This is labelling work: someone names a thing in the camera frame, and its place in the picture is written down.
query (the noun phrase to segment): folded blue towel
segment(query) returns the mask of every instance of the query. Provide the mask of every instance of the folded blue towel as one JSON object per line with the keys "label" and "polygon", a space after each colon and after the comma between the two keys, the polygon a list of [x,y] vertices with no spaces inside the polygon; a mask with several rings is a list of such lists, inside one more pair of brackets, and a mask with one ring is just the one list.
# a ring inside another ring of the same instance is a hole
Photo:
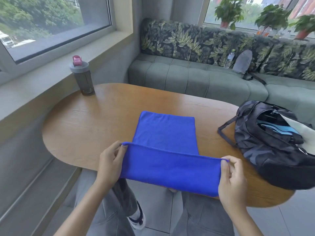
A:
{"label": "folded blue towel", "polygon": [[141,113],[121,178],[218,196],[221,159],[200,156],[195,118]]}

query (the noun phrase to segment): wooden table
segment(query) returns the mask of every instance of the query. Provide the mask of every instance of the wooden table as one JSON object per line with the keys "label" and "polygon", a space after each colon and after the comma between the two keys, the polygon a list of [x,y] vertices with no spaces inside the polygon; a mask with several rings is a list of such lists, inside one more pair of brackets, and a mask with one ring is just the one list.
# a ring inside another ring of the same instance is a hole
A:
{"label": "wooden table", "polygon": [[[192,116],[200,155],[217,158],[232,155],[243,160],[248,206],[276,206],[294,194],[263,180],[241,152],[218,135],[218,127],[235,116],[237,106],[128,84],[96,85],[95,92],[96,95],[84,97],[77,91],[49,113],[42,135],[47,149],[59,160],[97,170],[99,155],[105,148],[116,140],[132,141],[142,111]],[[234,126],[224,130],[231,139]]]}

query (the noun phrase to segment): gray pants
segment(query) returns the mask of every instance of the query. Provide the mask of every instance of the gray pants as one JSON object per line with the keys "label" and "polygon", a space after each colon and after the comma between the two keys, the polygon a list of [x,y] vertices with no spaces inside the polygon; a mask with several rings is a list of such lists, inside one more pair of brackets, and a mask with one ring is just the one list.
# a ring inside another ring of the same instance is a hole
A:
{"label": "gray pants", "polygon": [[[77,205],[96,179],[96,172],[82,170]],[[173,236],[234,236],[233,224],[221,202],[182,192],[184,211]],[[87,236],[135,236],[127,219],[137,210],[137,201],[125,179],[120,179],[102,200]]]}

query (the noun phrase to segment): camouflage bag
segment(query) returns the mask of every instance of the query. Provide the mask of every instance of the camouflage bag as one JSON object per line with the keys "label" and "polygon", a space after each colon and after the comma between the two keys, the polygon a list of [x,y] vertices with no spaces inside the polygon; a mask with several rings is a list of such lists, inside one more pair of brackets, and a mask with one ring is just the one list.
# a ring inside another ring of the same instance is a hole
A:
{"label": "camouflage bag", "polygon": [[[275,126],[290,127],[286,118],[312,129],[310,124],[299,122],[295,114],[285,108],[260,101],[246,101],[238,108],[234,118],[218,128],[218,133],[230,145],[239,148],[258,174],[270,184],[291,190],[310,189],[315,186],[315,155],[301,146],[301,135],[294,131],[279,133],[269,127],[264,129],[259,124],[267,121]],[[222,132],[234,121],[236,143]]]}

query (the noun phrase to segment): red flower pot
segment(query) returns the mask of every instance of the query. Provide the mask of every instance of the red flower pot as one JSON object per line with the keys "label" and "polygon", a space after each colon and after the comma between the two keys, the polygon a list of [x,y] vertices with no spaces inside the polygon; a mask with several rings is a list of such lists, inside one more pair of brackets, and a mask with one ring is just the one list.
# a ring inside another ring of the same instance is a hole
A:
{"label": "red flower pot", "polygon": [[221,22],[220,28],[224,28],[227,29],[229,27],[229,23],[228,22]]}
{"label": "red flower pot", "polygon": [[301,30],[298,32],[298,34],[295,36],[295,39],[304,39],[309,35],[309,32],[306,30]]}

